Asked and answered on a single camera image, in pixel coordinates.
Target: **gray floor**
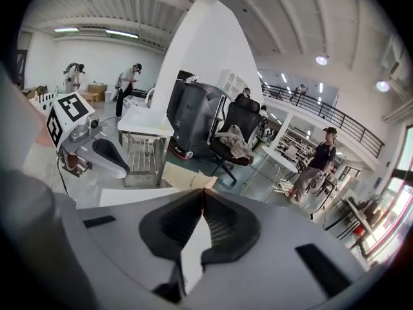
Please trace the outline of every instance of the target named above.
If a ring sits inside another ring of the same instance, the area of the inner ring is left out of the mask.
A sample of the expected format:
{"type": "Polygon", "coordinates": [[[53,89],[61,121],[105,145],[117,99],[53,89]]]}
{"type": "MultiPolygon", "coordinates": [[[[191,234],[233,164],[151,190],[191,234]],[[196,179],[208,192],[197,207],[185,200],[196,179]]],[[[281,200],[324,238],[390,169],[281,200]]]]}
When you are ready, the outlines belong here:
{"type": "MultiPolygon", "coordinates": [[[[95,104],[96,114],[99,115],[100,121],[105,121],[107,125],[104,126],[104,132],[109,136],[113,136],[117,139],[117,120],[115,115],[115,103],[97,103],[95,104]]],[[[262,149],[258,148],[254,153],[254,162],[251,166],[242,167],[239,165],[234,166],[232,173],[237,178],[238,182],[231,186],[232,179],[225,173],[224,170],[219,169],[216,172],[217,181],[214,185],[214,189],[219,191],[231,192],[234,194],[241,194],[243,190],[244,182],[251,176],[255,169],[259,166],[264,156],[262,149]]],[[[208,160],[196,160],[191,159],[184,161],[172,152],[168,151],[166,160],[184,167],[192,171],[201,171],[203,174],[209,176],[213,172],[216,164],[208,160]]],[[[33,144],[30,150],[23,170],[36,178],[43,180],[47,185],[51,186],[55,192],[65,192],[59,173],[56,169],[55,150],[52,148],[45,148],[37,144],[33,144]]],[[[68,188],[69,195],[77,202],[77,208],[97,207],[99,205],[99,199],[102,188],[123,188],[121,180],[115,180],[113,178],[106,178],[104,176],[96,174],[92,170],[88,170],[81,178],[76,178],[64,170],[61,170],[63,178],[65,179],[66,186],[68,188]]],[[[254,178],[253,182],[248,186],[248,189],[242,193],[243,196],[252,198],[258,201],[264,201],[267,195],[273,191],[273,183],[271,179],[274,177],[276,168],[274,162],[266,161],[261,167],[259,173],[254,178]]],[[[142,178],[141,176],[128,177],[128,184],[136,188],[152,188],[152,180],[142,178]]],[[[279,192],[272,192],[268,199],[268,204],[277,205],[281,207],[290,207],[292,210],[299,214],[308,217],[310,214],[320,206],[324,200],[325,195],[321,194],[316,198],[313,194],[308,194],[303,198],[301,204],[302,207],[290,203],[287,197],[279,192]]],[[[327,226],[336,219],[339,218],[337,211],[332,207],[327,207],[326,210],[320,210],[314,214],[314,223],[320,227],[327,226]]],[[[341,223],[331,229],[329,232],[337,236],[341,231],[345,229],[346,225],[341,223]]],[[[354,236],[351,234],[343,240],[347,247],[350,247],[355,241],[354,236]]],[[[355,248],[352,251],[354,255],[361,258],[359,251],[355,248]]]]}

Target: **man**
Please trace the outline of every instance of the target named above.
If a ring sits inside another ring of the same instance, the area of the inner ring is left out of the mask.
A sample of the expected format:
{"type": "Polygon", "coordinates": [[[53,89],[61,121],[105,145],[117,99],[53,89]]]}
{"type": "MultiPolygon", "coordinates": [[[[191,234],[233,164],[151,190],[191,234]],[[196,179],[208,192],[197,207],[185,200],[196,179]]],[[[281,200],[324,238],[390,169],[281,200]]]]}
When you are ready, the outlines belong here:
{"type": "Polygon", "coordinates": [[[80,87],[80,73],[84,74],[83,71],[84,65],[77,63],[71,63],[67,66],[63,74],[66,75],[65,85],[66,85],[66,94],[75,92],[80,87]]]}
{"type": "Polygon", "coordinates": [[[237,95],[237,98],[235,99],[235,102],[237,102],[242,96],[246,96],[248,99],[251,98],[251,90],[248,87],[245,87],[242,93],[239,93],[237,95]]]}
{"type": "Polygon", "coordinates": [[[132,68],[126,69],[121,76],[121,88],[119,89],[119,94],[116,101],[116,117],[122,117],[123,99],[130,95],[133,87],[133,83],[137,80],[134,79],[135,72],[141,74],[142,65],[136,63],[132,68]]]}
{"type": "Polygon", "coordinates": [[[294,186],[285,193],[285,195],[292,201],[293,196],[299,203],[303,197],[304,191],[308,183],[316,176],[322,177],[331,168],[332,162],[336,157],[336,136],[337,130],[334,127],[325,129],[325,142],[320,143],[313,153],[313,159],[300,174],[294,186]]]}
{"type": "Polygon", "coordinates": [[[307,93],[307,87],[304,86],[304,84],[301,84],[300,86],[296,87],[296,90],[294,91],[294,94],[290,98],[290,101],[292,101],[296,96],[299,96],[300,94],[306,94],[307,93]]]}
{"type": "Polygon", "coordinates": [[[268,114],[267,114],[267,106],[263,105],[261,106],[261,109],[259,111],[259,114],[265,118],[268,118],[268,114]]]}

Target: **office chair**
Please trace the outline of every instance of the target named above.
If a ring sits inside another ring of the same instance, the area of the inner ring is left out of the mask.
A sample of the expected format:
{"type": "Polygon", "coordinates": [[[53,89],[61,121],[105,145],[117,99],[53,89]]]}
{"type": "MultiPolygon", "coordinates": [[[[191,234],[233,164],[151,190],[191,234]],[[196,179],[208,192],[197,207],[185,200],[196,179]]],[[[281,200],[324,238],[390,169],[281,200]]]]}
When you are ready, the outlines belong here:
{"type": "MultiPolygon", "coordinates": [[[[248,143],[252,136],[257,134],[263,117],[259,114],[259,103],[248,99],[246,97],[240,98],[237,102],[231,102],[228,106],[227,118],[224,125],[219,130],[219,132],[228,131],[231,125],[237,125],[241,129],[241,133],[244,140],[248,143]]],[[[214,138],[218,123],[222,119],[215,118],[212,136],[210,139],[210,148],[214,151],[214,155],[217,158],[217,167],[212,173],[212,176],[216,173],[218,168],[222,167],[224,171],[232,178],[233,182],[231,185],[235,185],[237,179],[231,173],[230,168],[225,165],[226,161],[233,164],[247,166],[250,164],[248,158],[234,158],[231,154],[231,149],[220,142],[219,138],[214,138]]]]}

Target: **ceiling light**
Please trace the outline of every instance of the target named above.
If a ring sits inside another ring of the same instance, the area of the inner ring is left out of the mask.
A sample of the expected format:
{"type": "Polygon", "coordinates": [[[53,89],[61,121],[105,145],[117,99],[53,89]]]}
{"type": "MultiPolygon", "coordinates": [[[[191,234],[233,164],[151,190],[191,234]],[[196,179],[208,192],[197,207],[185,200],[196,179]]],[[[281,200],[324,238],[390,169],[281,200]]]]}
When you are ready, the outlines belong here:
{"type": "Polygon", "coordinates": [[[78,28],[55,28],[54,32],[77,32],[78,28]]]}
{"type": "Polygon", "coordinates": [[[377,82],[376,88],[380,92],[387,92],[388,90],[390,90],[390,85],[386,81],[380,80],[380,81],[377,82]]]}
{"type": "Polygon", "coordinates": [[[106,33],[107,34],[117,34],[119,36],[125,36],[125,37],[136,38],[136,39],[139,38],[139,36],[137,36],[135,34],[128,34],[126,32],[120,32],[120,31],[106,30],[106,33]]]}
{"type": "Polygon", "coordinates": [[[328,60],[327,60],[327,58],[324,57],[324,56],[318,56],[318,57],[316,57],[316,62],[317,62],[319,65],[326,65],[326,64],[328,63],[328,60]]]}

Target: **balcony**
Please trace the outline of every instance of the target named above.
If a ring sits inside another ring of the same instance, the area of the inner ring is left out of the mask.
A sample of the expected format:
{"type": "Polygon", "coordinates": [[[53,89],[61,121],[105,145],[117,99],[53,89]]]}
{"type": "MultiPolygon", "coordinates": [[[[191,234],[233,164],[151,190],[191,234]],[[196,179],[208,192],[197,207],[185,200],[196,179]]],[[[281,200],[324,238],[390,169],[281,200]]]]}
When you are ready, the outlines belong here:
{"type": "Polygon", "coordinates": [[[333,106],[318,101],[316,98],[304,94],[294,95],[294,91],[288,91],[286,88],[279,86],[262,85],[262,89],[264,97],[288,102],[329,121],[333,126],[360,142],[375,158],[379,156],[381,148],[385,145],[362,124],[333,106]]]}

